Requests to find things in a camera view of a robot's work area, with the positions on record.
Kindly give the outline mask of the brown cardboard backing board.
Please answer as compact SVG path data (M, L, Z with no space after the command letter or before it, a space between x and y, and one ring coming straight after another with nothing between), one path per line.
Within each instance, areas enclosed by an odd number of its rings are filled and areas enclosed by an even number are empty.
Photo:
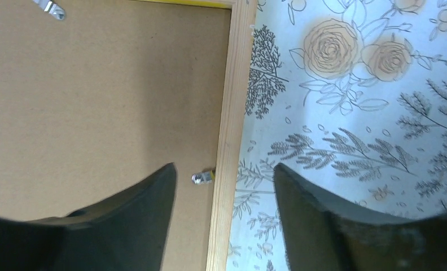
M163 270L204 270L231 12L0 1L0 216L64 216L178 171Z

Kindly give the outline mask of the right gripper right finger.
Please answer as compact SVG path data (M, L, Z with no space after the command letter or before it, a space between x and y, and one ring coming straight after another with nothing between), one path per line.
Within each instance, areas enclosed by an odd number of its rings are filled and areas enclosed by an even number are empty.
M291 270L447 270L447 211L418 220L374 211L282 163L274 187Z

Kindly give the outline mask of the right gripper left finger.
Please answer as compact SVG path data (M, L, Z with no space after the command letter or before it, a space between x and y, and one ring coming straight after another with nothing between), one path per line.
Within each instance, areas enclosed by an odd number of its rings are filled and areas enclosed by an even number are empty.
M0 217L0 270L160 270L176 183L169 163L64 217Z

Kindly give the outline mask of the yellow wooden picture frame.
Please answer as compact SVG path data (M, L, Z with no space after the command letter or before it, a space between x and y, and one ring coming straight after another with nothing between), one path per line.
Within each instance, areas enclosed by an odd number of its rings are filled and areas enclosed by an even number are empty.
M173 162L164 270L225 270L256 1L139 1L145 147Z

